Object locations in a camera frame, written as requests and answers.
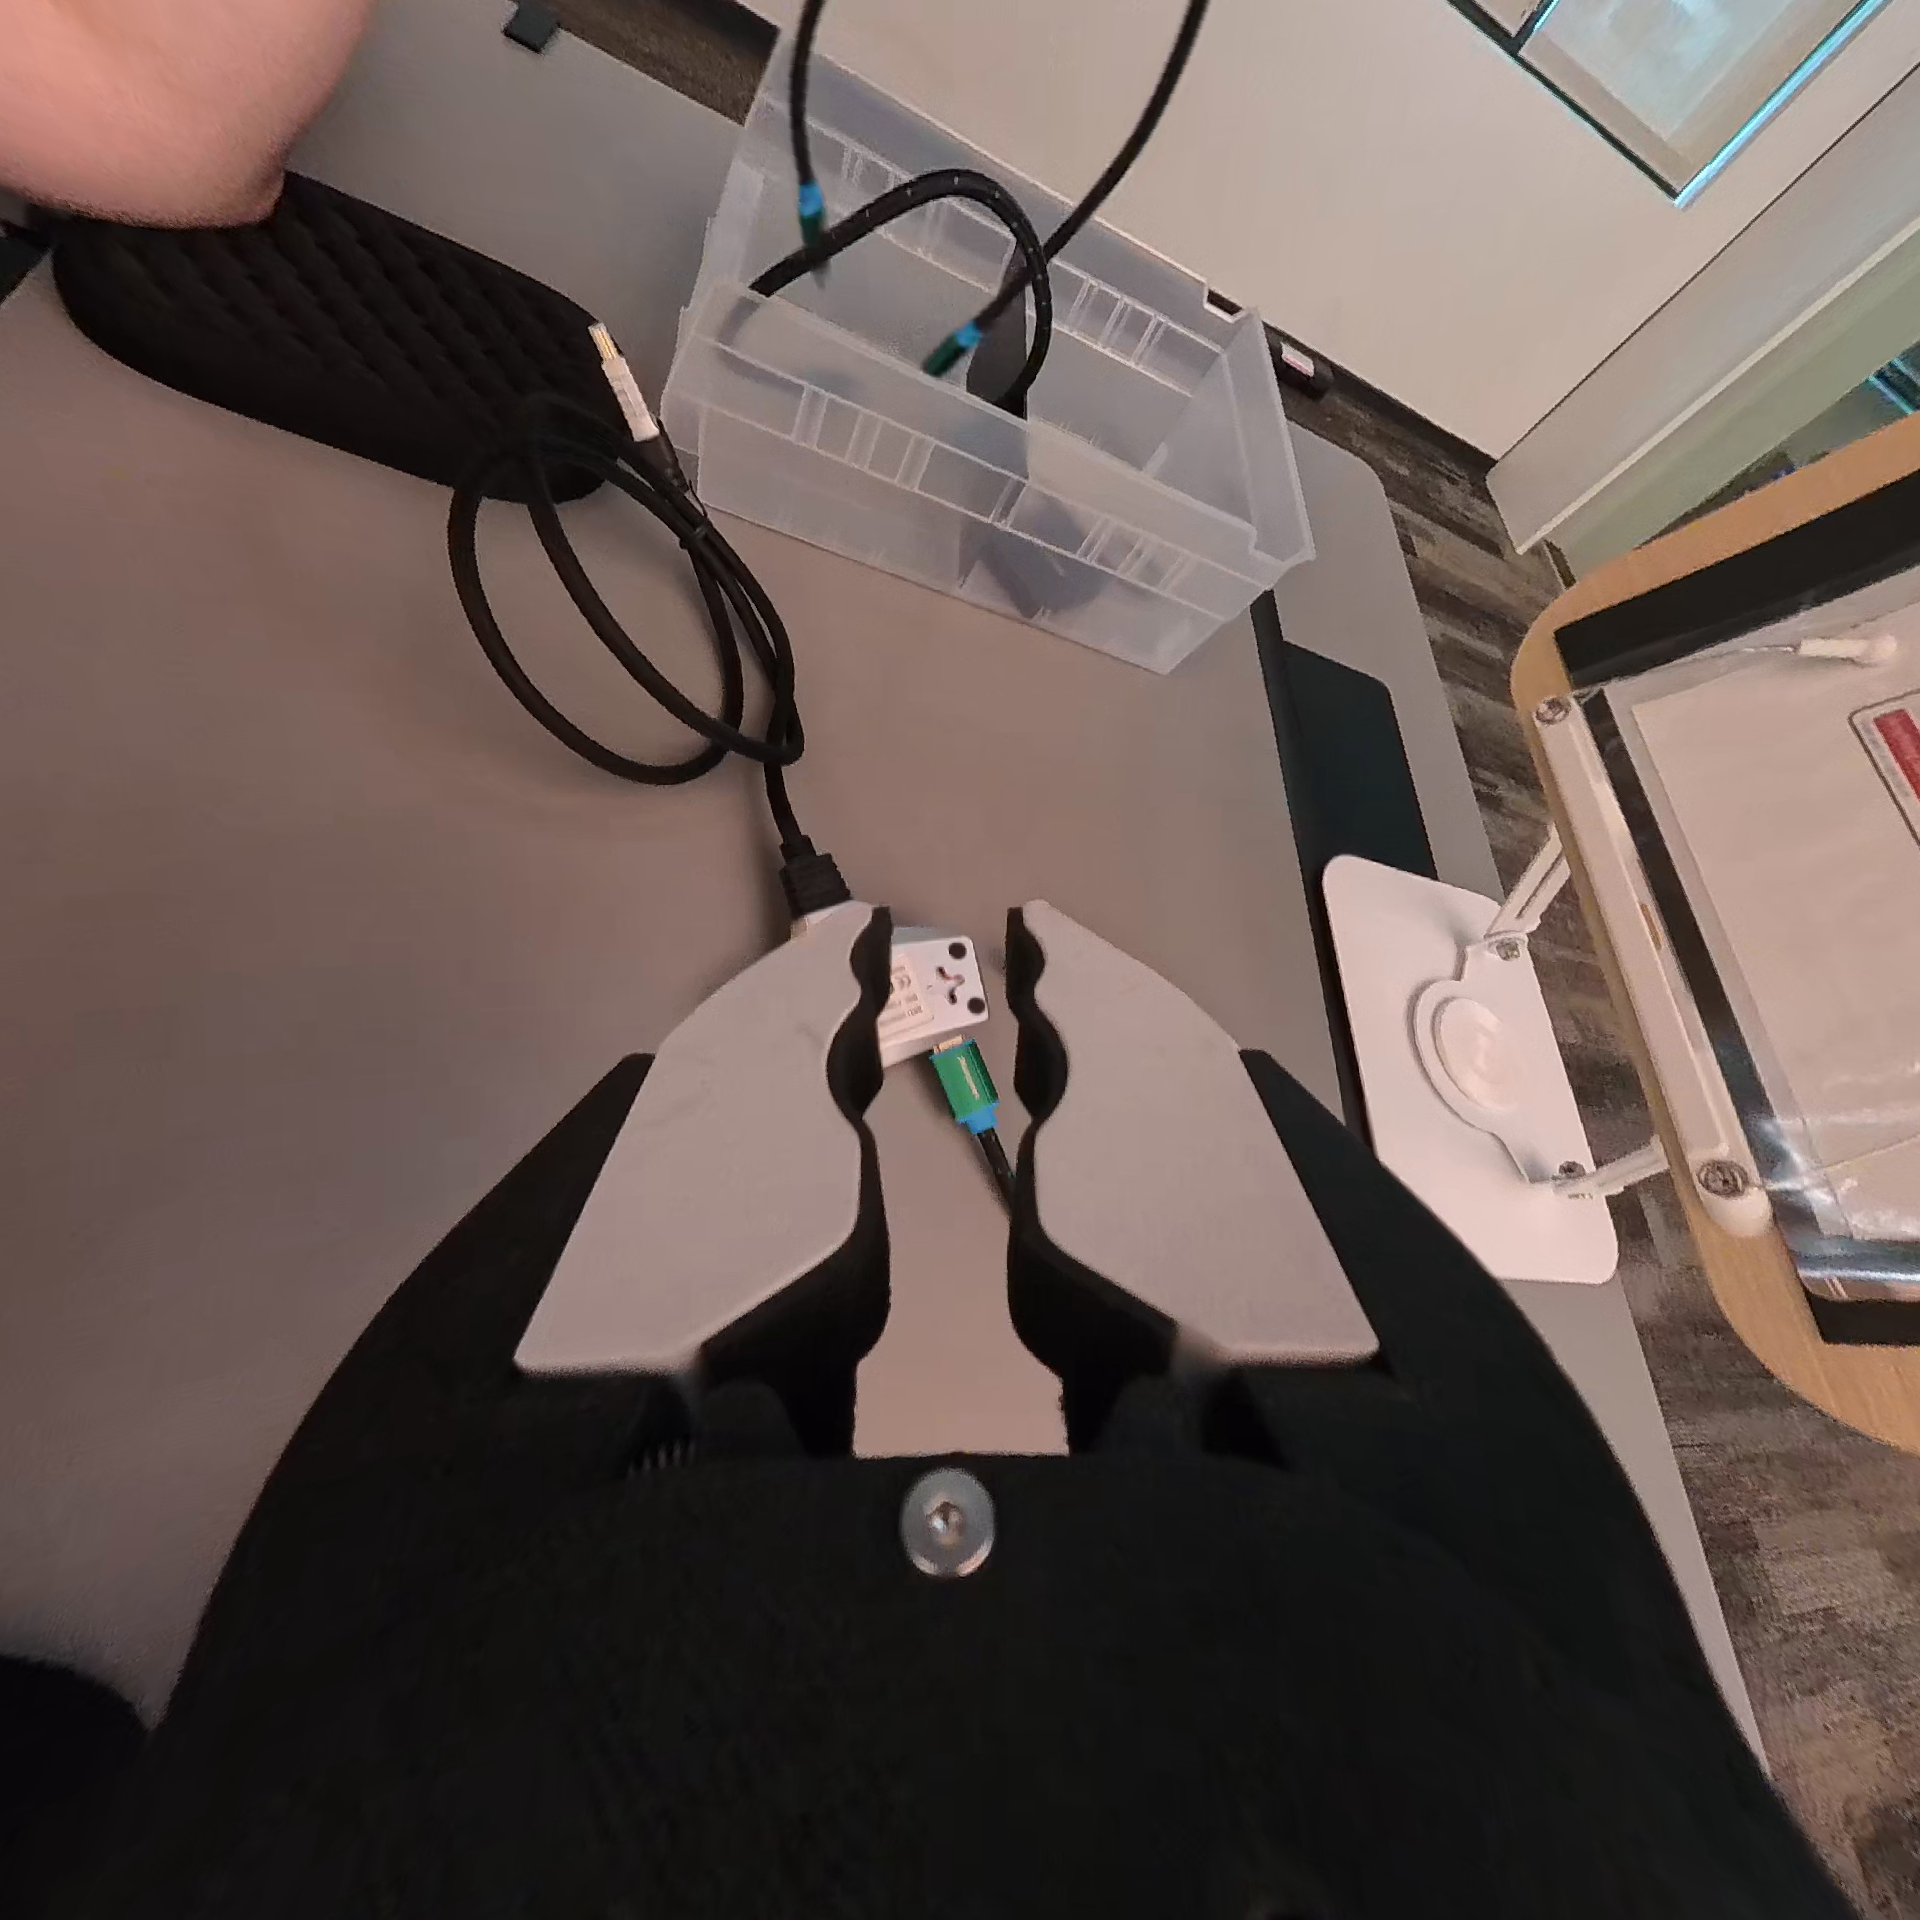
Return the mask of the person's left forearm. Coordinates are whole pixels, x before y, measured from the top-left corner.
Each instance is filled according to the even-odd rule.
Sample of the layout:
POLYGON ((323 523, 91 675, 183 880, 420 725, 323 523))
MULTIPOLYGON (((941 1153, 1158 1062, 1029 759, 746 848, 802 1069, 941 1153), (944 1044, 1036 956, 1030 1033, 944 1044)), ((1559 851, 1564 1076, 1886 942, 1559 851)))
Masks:
POLYGON ((370 16, 370 3, 4 3, 4 190, 132 227, 255 224, 370 16))

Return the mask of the clear framed sheet red label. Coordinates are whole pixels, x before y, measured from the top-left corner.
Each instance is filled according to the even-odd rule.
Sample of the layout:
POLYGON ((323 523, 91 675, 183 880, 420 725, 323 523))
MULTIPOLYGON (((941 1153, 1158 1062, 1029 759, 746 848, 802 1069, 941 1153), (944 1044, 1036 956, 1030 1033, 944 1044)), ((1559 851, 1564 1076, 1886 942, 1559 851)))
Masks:
POLYGON ((1916 598, 1571 662, 1578 851, 1708 1211, 1780 1235, 1814 1334, 1916 1351, 1916 598))

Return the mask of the window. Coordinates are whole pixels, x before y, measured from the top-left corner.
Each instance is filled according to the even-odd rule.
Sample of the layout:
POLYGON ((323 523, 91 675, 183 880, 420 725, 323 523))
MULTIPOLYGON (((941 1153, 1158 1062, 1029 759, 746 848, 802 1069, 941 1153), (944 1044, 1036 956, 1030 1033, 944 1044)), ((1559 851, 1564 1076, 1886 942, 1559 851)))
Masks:
POLYGON ((1685 208, 1887 3, 1453 3, 1453 11, 1685 208))

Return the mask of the silver multiport adapter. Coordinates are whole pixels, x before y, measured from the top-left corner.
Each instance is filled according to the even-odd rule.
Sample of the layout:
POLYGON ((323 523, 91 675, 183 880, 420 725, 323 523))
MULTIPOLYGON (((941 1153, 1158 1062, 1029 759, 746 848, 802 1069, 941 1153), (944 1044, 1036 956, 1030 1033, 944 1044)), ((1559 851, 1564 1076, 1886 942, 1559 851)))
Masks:
POLYGON ((924 925, 894 929, 892 989, 875 1024, 884 1069, 965 1039, 987 1020, 987 982, 968 937, 924 925))

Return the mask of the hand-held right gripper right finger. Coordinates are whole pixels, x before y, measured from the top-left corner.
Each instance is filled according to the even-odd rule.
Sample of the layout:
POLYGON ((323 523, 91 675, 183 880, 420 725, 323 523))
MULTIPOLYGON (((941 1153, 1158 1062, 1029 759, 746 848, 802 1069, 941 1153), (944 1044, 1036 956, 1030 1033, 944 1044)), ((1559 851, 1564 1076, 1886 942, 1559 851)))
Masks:
POLYGON ((1354 1369, 1379 1334, 1237 1039, 1059 905, 1005 925, 1023 1136, 1014 1332, 1090 1451, 1138 1382, 1208 1404, 1247 1371, 1354 1369))

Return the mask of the black quilted pad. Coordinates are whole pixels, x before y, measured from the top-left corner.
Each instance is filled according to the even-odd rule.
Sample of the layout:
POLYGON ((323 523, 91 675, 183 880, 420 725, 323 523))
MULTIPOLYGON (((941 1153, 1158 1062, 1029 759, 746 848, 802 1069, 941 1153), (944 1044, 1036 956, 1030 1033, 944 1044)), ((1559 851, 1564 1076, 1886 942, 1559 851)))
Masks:
POLYGON ((327 183, 288 173, 258 224, 151 229, 56 215, 54 288, 114 360, 304 441, 454 489, 532 496, 525 405, 611 447, 616 401, 582 307, 327 183))

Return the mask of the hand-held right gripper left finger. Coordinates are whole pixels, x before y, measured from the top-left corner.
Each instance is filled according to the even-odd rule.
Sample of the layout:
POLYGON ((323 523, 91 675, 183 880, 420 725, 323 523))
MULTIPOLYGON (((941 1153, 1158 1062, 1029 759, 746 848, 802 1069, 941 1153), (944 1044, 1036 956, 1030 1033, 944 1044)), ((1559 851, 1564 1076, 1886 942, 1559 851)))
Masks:
POLYGON ((640 1087, 519 1337, 525 1376, 767 1387, 846 1456, 892 1307, 869 1109, 894 920, 824 909, 703 999, 640 1087))

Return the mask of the black braided cable green plug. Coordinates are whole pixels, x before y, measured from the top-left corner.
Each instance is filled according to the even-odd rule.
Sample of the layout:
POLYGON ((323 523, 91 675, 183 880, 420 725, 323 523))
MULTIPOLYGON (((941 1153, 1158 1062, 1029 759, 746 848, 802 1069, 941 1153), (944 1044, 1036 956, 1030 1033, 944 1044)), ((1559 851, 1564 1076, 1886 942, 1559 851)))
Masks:
POLYGON ((975 1041, 954 1038, 931 1052, 928 1065, 944 1092, 949 1116, 973 1141, 1000 1204, 1011 1211, 1016 1175, 998 1134, 998 1092, 986 1056, 975 1041))

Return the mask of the black cable silver plug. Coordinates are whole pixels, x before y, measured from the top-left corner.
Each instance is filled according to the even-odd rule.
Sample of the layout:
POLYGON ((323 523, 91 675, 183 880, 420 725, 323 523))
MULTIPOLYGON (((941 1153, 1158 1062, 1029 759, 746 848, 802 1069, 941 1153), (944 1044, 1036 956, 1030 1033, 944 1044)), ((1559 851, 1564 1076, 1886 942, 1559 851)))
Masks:
POLYGON ((588 320, 584 339, 607 384, 613 414, 582 397, 536 391, 516 401, 512 424, 469 459, 447 503, 447 571, 466 627, 516 707, 578 760, 635 785, 693 783, 728 759, 758 768, 773 815, 779 889, 800 925, 853 893, 835 857, 811 841, 787 791, 787 772, 805 753, 797 659, 789 628, 752 567, 717 531, 698 499, 675 441, 658 423, 616 339, 588 320), (717 660, 717 709, 698 707, 616 622, 560 518, 552 469, 588 473, 624 494, 666 527, 699 591, 717 660), (482 579, 477 520, 499 476, 523 481, 523 509, 570 604, 607 655, 698 747, 675 760, 614 752, 573 725, 528 676, 500 628, 482 579))

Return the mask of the clear plastic bin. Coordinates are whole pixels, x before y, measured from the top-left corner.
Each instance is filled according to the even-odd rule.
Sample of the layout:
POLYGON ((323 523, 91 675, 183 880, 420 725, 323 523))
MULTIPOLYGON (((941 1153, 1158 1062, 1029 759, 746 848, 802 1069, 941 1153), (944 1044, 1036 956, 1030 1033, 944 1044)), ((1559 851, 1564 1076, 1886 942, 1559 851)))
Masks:
POLYGON ((1050 268, 1046 359, 1005 414, 924 369, 1016 254, 965 198, 911 208, 776 295, 800 239, 779 36, 663 384, 702 499, 914 585, 1170 671, 1312 558, 1256 311, 1092 222, 1050 268))

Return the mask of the white stand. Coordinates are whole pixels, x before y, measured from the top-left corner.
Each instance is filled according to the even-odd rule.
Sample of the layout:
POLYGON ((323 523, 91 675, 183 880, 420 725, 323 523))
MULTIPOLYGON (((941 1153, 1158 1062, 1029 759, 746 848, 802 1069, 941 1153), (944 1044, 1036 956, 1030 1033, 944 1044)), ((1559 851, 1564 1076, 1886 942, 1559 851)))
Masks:
POLYGON ((1600 857, 1600 902, 1622 907, 1622 981, 1678 1153, 1654 1136, 1592 1159, 1532 960, 1532 934, 1567 880, 1556 832, 1500 902, 1357 854, 1323 876, 1374 1151, 1496 1280, 1608 1280, 1619 1249, 1605 1203, 1660 1173, 1727 1235, 1771 1224, 1639 864, 1614 852, 1600 857))

